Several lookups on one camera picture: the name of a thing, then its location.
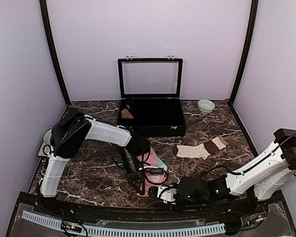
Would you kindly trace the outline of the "pink patterned sock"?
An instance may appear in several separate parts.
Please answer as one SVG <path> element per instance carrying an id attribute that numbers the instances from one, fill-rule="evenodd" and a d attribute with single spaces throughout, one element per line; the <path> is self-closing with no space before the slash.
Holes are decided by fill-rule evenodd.
<path id="1" fill-rule="evenodd" d="M 153 148 L 144 156 L 139 155 L 137 159 L 145 172 L 145 193 L 138 196 L 148 197 L 148 189 L 152 186 L 160 186 L 167 178 L 167 165 L 158 157 Z"/>

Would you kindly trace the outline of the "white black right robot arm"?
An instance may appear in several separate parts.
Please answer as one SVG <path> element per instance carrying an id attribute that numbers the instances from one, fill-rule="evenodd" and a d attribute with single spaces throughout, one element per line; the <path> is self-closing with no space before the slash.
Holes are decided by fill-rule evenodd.
<path id="1" fill-rule="evenodd" d="M 241 195 L 242 210 L 253 214 L 261 201 L 296 174 L 296 130 L 278 129 L 275 140 L 246 165 L 231 171 L 225 165 L 217 165 L 196 177 L 184 177 L 176 185 L 177 212 L 212 207 L 233 202 Z"/>

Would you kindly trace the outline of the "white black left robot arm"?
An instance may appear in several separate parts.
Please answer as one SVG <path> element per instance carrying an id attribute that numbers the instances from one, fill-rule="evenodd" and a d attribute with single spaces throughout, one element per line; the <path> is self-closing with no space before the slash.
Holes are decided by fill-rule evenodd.
<path id="1" fill-rule="evenodd" d="M 132 128 L 98 120 L 82 112 L 70 112 L 61 118 L 44 137 L 42 151 L 47 157 L 39 191 L 44 197 L 41 208 L 56 215 L 60 205 L 53 198 L 67 163 L 85 145 L 109 144 L 117 147 L 128 184 L 140 195 L 145 194 L 144 159 L 150 153 L 150 142 L 140 137 Z"/>

